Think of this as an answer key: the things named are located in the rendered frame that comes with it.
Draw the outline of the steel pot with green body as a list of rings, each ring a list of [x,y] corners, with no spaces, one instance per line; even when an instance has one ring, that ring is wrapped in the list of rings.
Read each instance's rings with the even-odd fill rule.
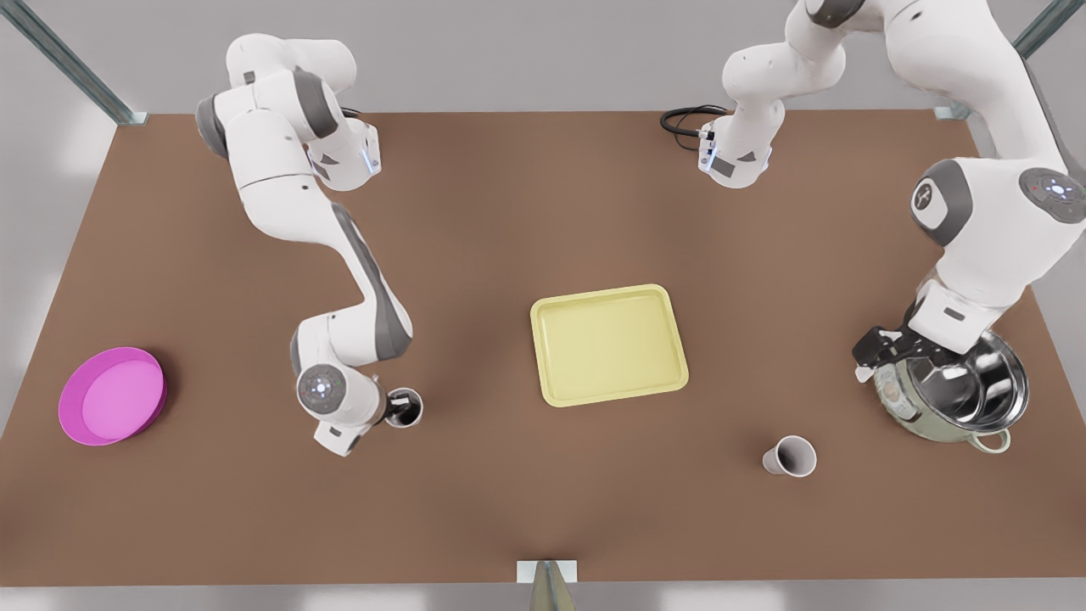
[[[924,440],[969,442],[985,455],[1010,448],[1010,427],[1027,410],[1027,371],[1003,338],[982,333],[961,364],[926,357],[885,364],[874,390],[893,420]]]

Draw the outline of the pink round bowl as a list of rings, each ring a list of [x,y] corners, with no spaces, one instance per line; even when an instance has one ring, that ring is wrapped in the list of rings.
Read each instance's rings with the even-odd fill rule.
[[[89,357],[59,395],[59,425],[70,440],[101,447],[146,430],[164,409],[168,387],[151,353],[116,347]]]

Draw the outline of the silver frame post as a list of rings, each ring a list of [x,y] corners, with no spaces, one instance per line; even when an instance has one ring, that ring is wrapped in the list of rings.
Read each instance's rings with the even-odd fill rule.
[[[1053,35],[1063,27],[1075,13],[1086,5],[1086,0],[1047,0],[1043,10],[1013,39],[1013,47],[1022,59],[1030,59]],[[954,101],[948,107],[934,109],[938,120],[967,120],[973,109]]]
[[[578,583],[574,560],[518,560],[517,584],[530,583],[529,611],[577,611],[568,585]]]
[[[147,123],[148,113],[132,111],[124,104],[25,0],[0,0],[0,15],[89,97],[110,120],[119,126],[141,126]]]

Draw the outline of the yellow rectangular tray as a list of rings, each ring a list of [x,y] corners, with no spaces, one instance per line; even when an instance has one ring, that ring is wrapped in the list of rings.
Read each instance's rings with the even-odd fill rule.
[[[689,383],[674,306],[658,283],[538,300],[529,318],[540,394],[550,406],[644,397]]]

